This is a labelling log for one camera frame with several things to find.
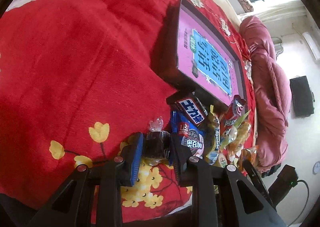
bed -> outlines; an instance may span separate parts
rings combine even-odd
[[[38,209],[77,165],[113,158],[127,145],[126,137],[146,132],[155,117],[168,124],[165,100],[176,89],[154,69],[167,7],[176,1],[12,2],[0,19],[0,193]],[[247,64],[240,21],[228,1],[190,1]],[[243,73],[254,124],[245,63]],[[254,137],[252,130],[245,147]],[[134,187],[121,190],[124,222],[166,215],[190,199],[192,188],[178,187],[170,166],[142,161],[138,178]]]

pink comforter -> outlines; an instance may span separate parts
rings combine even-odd
[[[240,25],[240,34],[248,45],[252,60],[252,80],[258,112],[257,145],[261,172],[269,170],[285,158],[287,115],[291,104],[290,84],[276,63],[271,36],[255,16]]]

red snack package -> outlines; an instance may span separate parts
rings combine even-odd
[[[231,127],[235,123],[236,119],[241,115],[246,103],[247,102],[244,99],[241,99],[239,95],[235,95],[233,97],[233,101],[231,102],[227,112],[224,113],[220,119],[220,143],[228,137]]]

snack package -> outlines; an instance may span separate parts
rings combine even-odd
[[[251,124],[245,120],[243,121],[237,129],[236,139],[227,145],[228,150],[228,160],[233,161],[235,155],[241,150],[243,144],[248,139],[250,135]]]
[[[235,120],[235,122],[233,123],[233,125],[231,126],[231,128],[224,132],[223,138],[222,138],[222,136],[220,138],[220,140],[222,140],[220,142],[220,151],[225,149],[228,144],[230,144],[231,142],[235,141],[235,139],[237,137],[237,134],[238,134],[238,128],[239,128],[240,124],[247,118],[247,116],[250,113],[250,111],[251,110],[249,110],[244,115],[238,117]]]
[[[237,162],[237,167],[241,172],[244,171],[244,168],[242,166],[242,161],[245,160],[245,159],[249,160],[250,163],[253,166],[256,166],[256,158],[257,158],[257,149],[258,149],[258,147],[259,146],[253,146],[250,149],[243,149],[241,151],[241,155],[240,155],[239,160]]]
[[[214,166],[225,167],[228,164],[226,157],[223,153],[219,153],[218,159],[214,163]]]
[[[236,119],[241,115],[245,104],[246,101],[244,99],[241,99],[239,95],[235,95],[227,112],[222,115],[220,120],[220,144],[223,143],[223,147],[220,146],[220,150],[223,150],[224,147],[232,141],[232,138],[236,138],[236,129],[235,127],[232,128],[232,126],[236,122]]]
[[[179,91],[167,98],[167,104],[180,111],[190,122],[198,126],[208,115],[207,110],[194,95],[187,91]]]
[[[206,131],[206,138],[211,141],[211,150],[206,154],[206,161],[209,165],[213,165],[219,155],[220,147],[220,122],[218,116],[213,112],[213,106],[210,106],[210,113],[208,115],[208,125]]]
[[[177,133],[181,145],[190,148],[192,155],[202,158],[204,150],[203,132],[193,125],[181,112],[171,111],[172,132]]]

chocolate bar wrapper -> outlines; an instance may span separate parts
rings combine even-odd
[[[203,132],[193,125],[181,112],[171,111],[170,118],[173,133],[177,133],[181,145],[190,148],[193,156],[202,158],[204,150]]]
[[[208,115],[205,107],[192,92],[179,91],[167,98],[167,104],[183,113],[196,126],[199,126]]]

